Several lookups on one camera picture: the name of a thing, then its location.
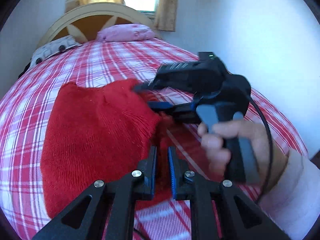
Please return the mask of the person's right hand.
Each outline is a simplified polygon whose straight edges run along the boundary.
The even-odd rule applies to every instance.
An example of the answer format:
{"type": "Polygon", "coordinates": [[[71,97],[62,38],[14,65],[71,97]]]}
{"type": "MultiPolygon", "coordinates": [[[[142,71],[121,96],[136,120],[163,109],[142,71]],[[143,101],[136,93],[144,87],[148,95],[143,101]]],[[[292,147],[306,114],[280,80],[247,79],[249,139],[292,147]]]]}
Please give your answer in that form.
{"type": "Polygon", "coordinates": [[[210,172],[223,176],[231,161],[241,160],[248,181],[259,185],[262,194],[271,191],[288,157],[275,142],[269,143],[265,127],[242,119],[217,123],[212,131],[208,133],[204,123],[198,127],[210,172]]]}

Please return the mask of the pink sleeve right forearm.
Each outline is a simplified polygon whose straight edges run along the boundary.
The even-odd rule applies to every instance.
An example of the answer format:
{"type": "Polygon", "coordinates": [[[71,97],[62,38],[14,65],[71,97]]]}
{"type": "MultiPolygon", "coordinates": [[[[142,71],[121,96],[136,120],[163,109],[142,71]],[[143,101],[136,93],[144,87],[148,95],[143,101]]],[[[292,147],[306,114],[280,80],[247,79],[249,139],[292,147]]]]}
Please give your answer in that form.
{"type": "Polygon", "coordinates": [[[260,207],[291,239],[303,239],[319,217],[317,166],[290,150],[283,174],[260,207]]]}

